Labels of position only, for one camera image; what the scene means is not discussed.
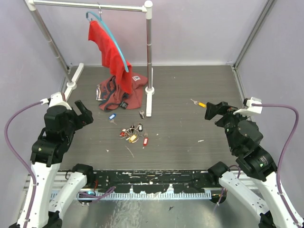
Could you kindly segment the key with yellow tag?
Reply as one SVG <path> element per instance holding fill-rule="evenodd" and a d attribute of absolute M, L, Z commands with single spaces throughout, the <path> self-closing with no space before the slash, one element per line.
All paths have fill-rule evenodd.
<path fill-rule="evenodd" d="M 195 100 L 193 100 L 193 99 L 190 99 L 190 100 L 191 100 L 195 105 L 198 105 L 198 106 L 203 107 L 203 108 L 206 108 L 206 107 L 207 107 L 207 105 L 204 104 L 204 103 L 202 103 L 202 102 L 195 101 Z"/>

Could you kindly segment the keyring with tagged keys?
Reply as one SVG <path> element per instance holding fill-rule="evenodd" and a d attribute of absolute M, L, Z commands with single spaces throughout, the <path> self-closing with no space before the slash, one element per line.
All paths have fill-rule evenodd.
<path fill-rule="evenodd" d="M 143 147 L 147 146 L 149 141 L 148 134 L 141 123 L 121 129 L 119 137 L 128 143 L 136 143 L 142 139 Z"/>

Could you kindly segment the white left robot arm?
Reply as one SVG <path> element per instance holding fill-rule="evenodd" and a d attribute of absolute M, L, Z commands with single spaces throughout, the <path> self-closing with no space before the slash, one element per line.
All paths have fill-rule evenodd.
<path fill-rule="evenodd" d="M 70 170 L 67 183 L 50 200 L 55 177 L 75 132 L 94 121 L 92 112 L 81 100 L 75 101 L 75 105 L 81 114 L 77 114 L 65 101 L 49 106 L 44 115 L 45 127 L 32 145 L 31 165 L 25 163 L 9 141 L 8 127 L 13 118 L 6 123 L 6 143 L 31 176 L 21 215 L 11 225 L 12 228 L 60 228 L 64 215 L 78 192 L 83 187 L 90 188 L 94 185 L 93 167 L 78 163 Z"/>

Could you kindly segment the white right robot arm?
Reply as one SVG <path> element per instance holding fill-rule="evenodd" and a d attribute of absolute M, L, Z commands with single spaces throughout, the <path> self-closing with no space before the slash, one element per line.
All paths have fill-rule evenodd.
<path fill-rule="evenodd" d="M 221 186 L 238 198 L 258 220 L 260 228 L 302 228 L 304 219 L 292 205 L 280 179 L 284 154 L 297 128 L 299 113 L 291 106 L 263 104 L 254 97 L 245 99 L 244 106 L 239 109 L 227 102 L 208 102 L 205 119 L 211 120 L 216 115 L 221 115 L 215 125 L 224 129 L 229 150 L 237 158 L 238 169 L 251 179 L 261 196 L 250 190 L 222 162 L 209 168 L 209 183 L 213 187 Z M 294 126 L 283 146 L 278 163 L 260 145 L 263 135 L 258 125 L 249 119 L 254 114 L 260 114 L 264 107 L 287 108 L 295 113 Z"/>

